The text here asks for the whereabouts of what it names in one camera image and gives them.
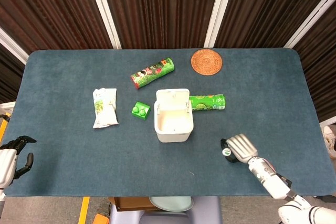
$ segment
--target white plastic container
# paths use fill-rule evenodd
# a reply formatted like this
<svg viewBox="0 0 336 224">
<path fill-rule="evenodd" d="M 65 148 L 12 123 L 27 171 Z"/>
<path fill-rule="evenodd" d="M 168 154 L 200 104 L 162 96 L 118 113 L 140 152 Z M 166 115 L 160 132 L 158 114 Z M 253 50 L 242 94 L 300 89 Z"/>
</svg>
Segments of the white plastic container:
<svg viewBox="0 0 336 224">
<path fill-rule="evenodd" d="M 156 92 L 154 128 L 162 143 L 188 139 L 194 128 L 188 89 L 161 89 Z"/>
</svg>

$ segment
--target green toy block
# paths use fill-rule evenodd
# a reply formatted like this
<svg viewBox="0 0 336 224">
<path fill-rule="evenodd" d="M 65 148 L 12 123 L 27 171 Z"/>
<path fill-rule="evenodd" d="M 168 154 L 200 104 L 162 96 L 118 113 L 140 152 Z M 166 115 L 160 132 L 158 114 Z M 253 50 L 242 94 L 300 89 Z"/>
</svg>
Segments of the green toy block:
<svg viewBox="0 0 336 224">
<path fill-rule="evenodd" d="M 132 114 L 138 118 L 146 120 L 150 111 L 151 111 L 150 106 L 142 102 L 136 102 L 135 106 L 132 109 Z"/>
</svg>

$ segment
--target floor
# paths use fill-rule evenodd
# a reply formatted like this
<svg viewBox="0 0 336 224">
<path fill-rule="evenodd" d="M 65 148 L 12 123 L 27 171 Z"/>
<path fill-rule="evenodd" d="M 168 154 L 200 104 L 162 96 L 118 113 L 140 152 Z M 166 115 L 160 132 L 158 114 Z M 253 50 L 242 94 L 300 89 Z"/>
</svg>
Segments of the floor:
<svg viewBox="0 0 336 224">
<path fill-rule="evenodd" d="M 325 203 L 311 196 L 305 199 L 312 205 L 336 210 L 336 203 Z M 221 197 L 223 224 L 279 223 L 277 209 L 285 201 L 270 196 Z M 78 223 L 82 197 L 8 197 L 0 224 L 73 224 Z M 86 223 L 91 224 L 97 213 L 108 213 L 105 197 L 91 197 Z"/>
</svg>

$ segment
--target round plate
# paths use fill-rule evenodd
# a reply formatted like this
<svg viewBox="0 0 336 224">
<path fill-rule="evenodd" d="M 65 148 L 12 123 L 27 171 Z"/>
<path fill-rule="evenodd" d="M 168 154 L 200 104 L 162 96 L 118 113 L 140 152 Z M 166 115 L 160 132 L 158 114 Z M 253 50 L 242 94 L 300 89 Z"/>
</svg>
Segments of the round plate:
<svg viewBox="0 0 336 224">
<path fill-rule="evenodd" d="M 184 212 L 194 205 L 190 196 L 149 197 L 149 200 L 154 206 L 169 212 Z"/>
<path fill-rule="evenodd" d="M 198 50 L 191 58 L 193 69 L 204 76 L 212 76 L 222 68 L 221 56 L 211 49 Z"/>
</svg>

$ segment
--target white snack packet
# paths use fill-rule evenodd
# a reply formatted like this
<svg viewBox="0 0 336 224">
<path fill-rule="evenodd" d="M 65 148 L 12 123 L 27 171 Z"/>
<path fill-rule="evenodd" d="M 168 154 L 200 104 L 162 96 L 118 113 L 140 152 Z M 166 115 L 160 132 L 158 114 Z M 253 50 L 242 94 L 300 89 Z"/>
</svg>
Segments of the white snack packet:
<svg viewBox="0 0 336 224">
<path fill-rule="evenodd" d="M 117 89 L 95 89 L 93 92 L 93 103 L 95 107 L 96 120 L 93 128 L 104 128 L 118 124 L 115 115 Z"/>
</svg>

